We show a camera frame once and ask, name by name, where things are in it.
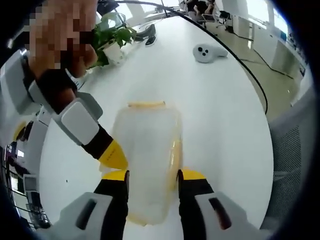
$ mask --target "round white table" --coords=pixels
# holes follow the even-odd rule
[[[236,61],[196,62],[196,44],[220,46],[180,17],[155,24],[157,40],[135,43],[125,63],[88,76],[81,91],[103,109],[99,122],[110,133],[118,110],[134,101],[165,101],[181,112],[183,166],[203,173],[214,191],[239,204],[259,228],[273,184],[273,149],[268,122],[255,89]],[[99,162],[51,121],[44,141],[39,191],[52,223],[60,211],[101,180]],[[183,239],[175,201],[165,222],[140,227],[127,222],[123,239]]]

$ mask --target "plastic container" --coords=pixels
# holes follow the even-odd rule
[[[128,161],[128,219],[140,225],[166,218],[181,166],[181,118],[164,102],[129,103],[112,131]]]

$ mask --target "office chair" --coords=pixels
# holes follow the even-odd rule
[[[275,231],[291,208],[313,156],[317,134],[316,94],[311,87],[289,111],[269,124],[273,185],[261,229]]]
[[[230,16],[231,16],[231,15],[230,15],[229,12],[220,11],[220,16],[219,16],[219,18],[222,19],[222,23],[219,22],[219,23],[221,23],[221,24],[219,24],[218,26],[216,26],[216,28],[221,27],[221,26],[224,26],[224,28],[227,29],[226,26],[225,26],[225,23],[226,23],[226,21],[227,21],[228,19],[231,19]]]

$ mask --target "gray chair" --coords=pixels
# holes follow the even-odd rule
[[[294,203],[313,156],[317,119],[316,94],[311,87],[289,111],[269,124],[274,172],[261,229],[275,231]]]

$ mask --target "white flower pot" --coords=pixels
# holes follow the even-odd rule
[[[103,52],[111,64],[121,65],[125,60],[125,56],[116,42],[104,48]]]

